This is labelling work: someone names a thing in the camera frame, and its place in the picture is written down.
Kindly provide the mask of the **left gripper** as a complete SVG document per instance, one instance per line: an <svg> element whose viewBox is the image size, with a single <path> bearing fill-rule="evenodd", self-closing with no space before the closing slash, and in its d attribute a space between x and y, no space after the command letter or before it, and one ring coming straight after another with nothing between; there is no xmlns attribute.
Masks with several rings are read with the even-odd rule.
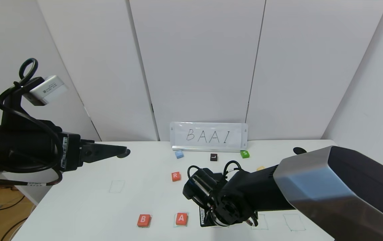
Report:
<svg viewBox="0 0 383 241"><path fill-rule="evenodd" d="M51 129L61 145L61 156L56 142L37 125L0 125L0 167L12 172L37 172L55 163L59 171L72 171L81 166L81 161L94 163L111 157L125 158L131 153L125 146L80 142L78 134L65 133L55 125Z"/></svg>

